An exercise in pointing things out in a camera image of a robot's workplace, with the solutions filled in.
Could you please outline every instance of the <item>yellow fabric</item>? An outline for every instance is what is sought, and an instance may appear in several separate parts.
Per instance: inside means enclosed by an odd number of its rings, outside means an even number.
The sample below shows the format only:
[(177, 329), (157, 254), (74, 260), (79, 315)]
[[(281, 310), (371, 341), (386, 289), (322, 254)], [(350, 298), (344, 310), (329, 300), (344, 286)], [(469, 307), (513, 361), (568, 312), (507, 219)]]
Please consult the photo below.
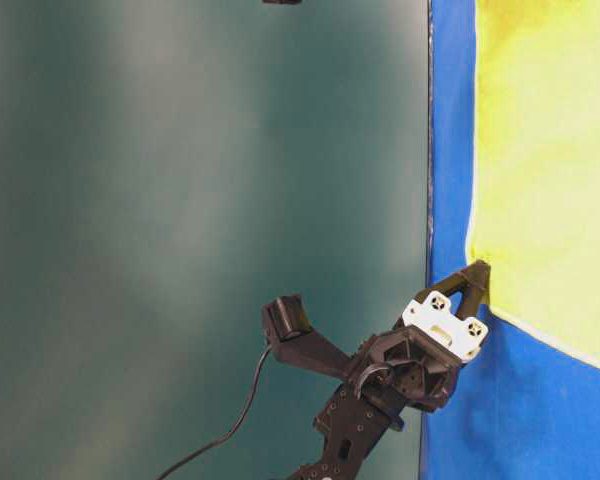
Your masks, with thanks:
[(467, 260), (494, 313), (600, 367), (600, 0), (477, 0)]

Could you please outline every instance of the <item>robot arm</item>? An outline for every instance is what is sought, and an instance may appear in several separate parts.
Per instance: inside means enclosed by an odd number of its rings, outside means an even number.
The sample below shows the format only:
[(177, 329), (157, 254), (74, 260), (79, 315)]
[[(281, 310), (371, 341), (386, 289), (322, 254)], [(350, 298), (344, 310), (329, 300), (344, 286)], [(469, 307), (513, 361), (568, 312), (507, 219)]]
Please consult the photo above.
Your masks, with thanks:
[[(402, 430), (404, 407), (443, 407), (486, 339), (475, 315), (488, 280), (489, 266), (478, 261), (422, 290), (392, 330), (372, 335), (351, 357), (311, 327), (300, 296), (265, 305), (263, 326), (278, 361), (342, 381), (313, 423), (324, 436), (321, 458), (287, 480), (353, 480), (384, 432)], [(453, 313), (455, 293), (462, 301)]]

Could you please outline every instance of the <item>black mount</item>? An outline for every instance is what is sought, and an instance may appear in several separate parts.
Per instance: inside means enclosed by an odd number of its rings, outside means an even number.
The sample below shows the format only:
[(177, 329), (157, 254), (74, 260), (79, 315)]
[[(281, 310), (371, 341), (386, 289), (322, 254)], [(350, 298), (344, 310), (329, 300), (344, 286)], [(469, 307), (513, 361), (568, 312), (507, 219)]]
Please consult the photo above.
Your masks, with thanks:
[[(487, 293), (489, 271), (479, 260), (422, 290), (414, 300), (422, 303), (434, 290), (446, 297), (461, 293), (455, 316), (460, 321), (473, 317)], [(443, 407), (464, 366), (417, 326), (405, 326), (402, 318), (348, 356), (311, 327), (299, 295), (278, 297), (262, 308), (262, 317), (278, 361), (342, 381), (314, 420), (325, 438), (322, 457), (287, 480), (355, 479), (384, 432), (402, 430), (403, 408), (434, 412)]]

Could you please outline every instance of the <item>blue fabric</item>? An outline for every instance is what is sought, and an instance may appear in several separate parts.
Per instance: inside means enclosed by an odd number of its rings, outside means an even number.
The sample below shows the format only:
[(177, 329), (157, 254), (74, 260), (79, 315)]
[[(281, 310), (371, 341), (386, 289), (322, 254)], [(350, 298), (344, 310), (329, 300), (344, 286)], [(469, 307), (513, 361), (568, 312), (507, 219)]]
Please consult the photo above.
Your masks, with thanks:
[[(433, 2), (433, 282), (466, 263), (474, 15), (473, 0)], [(600, 371), (481, 316), (491, 333), (480, 356), (447, 407), (425, 415), (421, 478), (600, 479)]]

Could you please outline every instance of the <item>green backdrop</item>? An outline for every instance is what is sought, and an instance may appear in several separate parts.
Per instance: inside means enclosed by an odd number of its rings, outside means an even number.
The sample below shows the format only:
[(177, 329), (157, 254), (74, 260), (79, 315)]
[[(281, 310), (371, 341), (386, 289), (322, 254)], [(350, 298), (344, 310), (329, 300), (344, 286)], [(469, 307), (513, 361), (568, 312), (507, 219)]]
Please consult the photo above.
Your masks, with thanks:
[[(0, 1), (0, 478), (155, 478), (235, 420), (260, 306), (351, 352), (424, 284), (426, 2)], [(269, 362), (174, 478), (284, 478), (335, 381)], [(414, 479), (419, 415), (362, 480)]]

